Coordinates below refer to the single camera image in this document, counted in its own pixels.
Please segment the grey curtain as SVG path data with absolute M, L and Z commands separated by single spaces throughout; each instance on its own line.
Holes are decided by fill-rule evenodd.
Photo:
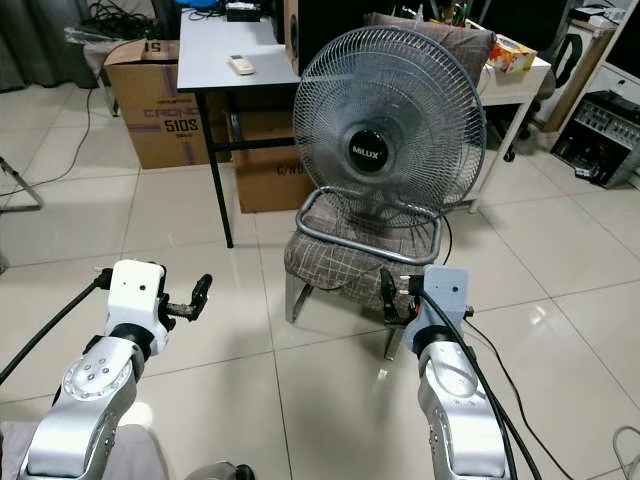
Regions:
M 96 87 L 83 46 L 69 44 L 64 33 L 86 13 L 84 0 L 0 0 L 1 91 L 68 82 Z

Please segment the wooden speaker black front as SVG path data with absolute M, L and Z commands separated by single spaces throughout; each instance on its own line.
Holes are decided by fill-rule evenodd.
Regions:
M 365 15 L 376 9 L 372 0 L 284 0 L 284 45 L 294 73 L 302 76 L 330 41 L 365 26 Z

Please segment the yellow printed box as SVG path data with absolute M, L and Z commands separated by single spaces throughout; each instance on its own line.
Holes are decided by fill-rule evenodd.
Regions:
M 495 42 L 486 64 L 502 73 L 531 70 L 538 51 L 504 35 L 495 35 Z

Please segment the robot left leg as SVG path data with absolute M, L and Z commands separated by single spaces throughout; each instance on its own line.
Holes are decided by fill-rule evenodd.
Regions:
M 184 480 L 256 480 L 256 476 L 246 463 L 221 461 L 197 467 Z

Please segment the white desk black frame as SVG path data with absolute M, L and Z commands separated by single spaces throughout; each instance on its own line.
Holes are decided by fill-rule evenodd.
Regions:
M 252 76 L 237 76 L 228 63 L 230 55 L 242 55 L 253 64 Z M 233 248 L 232 228 L 227 211 L 224 189 L 216 155 L 219 152 L 251 150 L 251 148 L 283 147 L 292 145 L 291 137 L 274 140 L 227 141 L 221 142 L 212 134 L 215 120 L 223 115 L 210 108 L 209 93 L 232 93 L 252 88 L 296 86 L 300 76 L 294 73 L 291 61 L 285 54 L 285 46 L 278 44 L 273 28 L 268 22 L 228 22 L 221 17 L 204 19 L 180 14 L 180 54 L 178 61 L 177 88 L 182 93 L 193 93 L 197 108 L 205 120 L 204 143 L 209 154 L 210 168 L 214 177 L 214 187 L 218 196 L 221 227 L 223 227 L 227 247 Z M 477 97 L 481 104 L 489 108 L 495 105 L 516 104 L 518 109 L 513 125 L 500 141 L 495 160 L 502 161 L 508 154 L 513 141 L 518 137 L 518 127 L 525 119 L 532 101 L 540 90 L 541 83 L 553 73 L 552 64 L 535 58 L 531 70 L 527 72 L 502 73 L 489 65 L 483 68 L 477 82 Z

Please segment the black audio mixer unit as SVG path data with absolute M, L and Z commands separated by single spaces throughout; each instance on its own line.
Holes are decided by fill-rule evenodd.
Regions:
M 550 152 L 579 179 L 621 187 L 640 168 L 640 104 L 612 91 L 585 93 Z

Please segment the cardboard box purple print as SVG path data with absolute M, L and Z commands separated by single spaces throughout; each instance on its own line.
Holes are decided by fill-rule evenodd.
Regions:
M 180 44 L 136 40 L 116 46 L 104 70 L 143 169 L 206 164 L 200 109 L 177 88 Z

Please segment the grey Milux electric fan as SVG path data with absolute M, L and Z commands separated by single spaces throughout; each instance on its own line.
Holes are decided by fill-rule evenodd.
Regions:
M 298 224 L 306 236 L 392 262 L 429 265 L 442 223 L 475 186 L 486 152 L 483 101 L 465 65 L 425 33 L 365 26 L 334 38 L 300 77 L 294 145 L 317 204 L 367 230 L 433 228 L 425 252 Z

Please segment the small black box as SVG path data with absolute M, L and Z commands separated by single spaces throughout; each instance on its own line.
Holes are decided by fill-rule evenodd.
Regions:
M 228 22 L 259 22 L 262 9 L 257 3 L 248 1 L 228 1 L 224 6 Z

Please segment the plain brown cardboard box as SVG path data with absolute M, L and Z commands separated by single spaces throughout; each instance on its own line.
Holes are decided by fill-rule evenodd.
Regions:
M 292 137 L 291 111 L 246 111 L 230 128 L 233 140 Z M 239 210 L 271 212 L 300 209 L 315 189 L 296 146 L 251 148 L 232 154 Z

